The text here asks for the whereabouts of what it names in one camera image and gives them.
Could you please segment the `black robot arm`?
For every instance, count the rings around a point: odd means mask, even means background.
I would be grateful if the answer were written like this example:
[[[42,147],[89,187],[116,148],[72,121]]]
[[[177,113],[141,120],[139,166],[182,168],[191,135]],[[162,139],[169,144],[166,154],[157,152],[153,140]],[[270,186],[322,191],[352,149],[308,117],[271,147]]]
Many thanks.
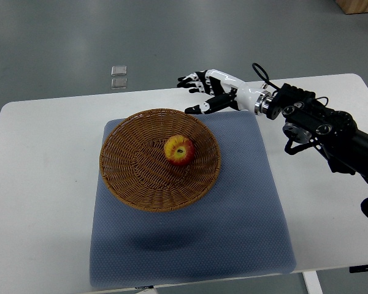
[[[322,104],[322,98],[287,83],[277,86],[257,63],[252,64],[265,86],[275,90],[256,103],[255,110],[267,118],[285,118],[283,133],[288,138],[285,152],[295,155],[315,148],[333,173],[359,173],[368,184],[368,134],[359,130],[352,115]]]

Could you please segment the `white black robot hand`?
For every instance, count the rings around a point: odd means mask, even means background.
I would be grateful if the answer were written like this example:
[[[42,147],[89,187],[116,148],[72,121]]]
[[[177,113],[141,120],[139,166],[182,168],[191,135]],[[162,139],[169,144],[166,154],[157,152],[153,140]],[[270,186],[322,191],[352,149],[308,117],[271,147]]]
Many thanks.
[[[191,115],[211,114],[228,107],[258,114],[262,111],[262,104],[271,98],[271,93],[265,89],[251,88],[243,80],[216,69],[179,77],[177,86],[192,94],[199,92],[210,96],[199,105],[186,108],[185,113]]]

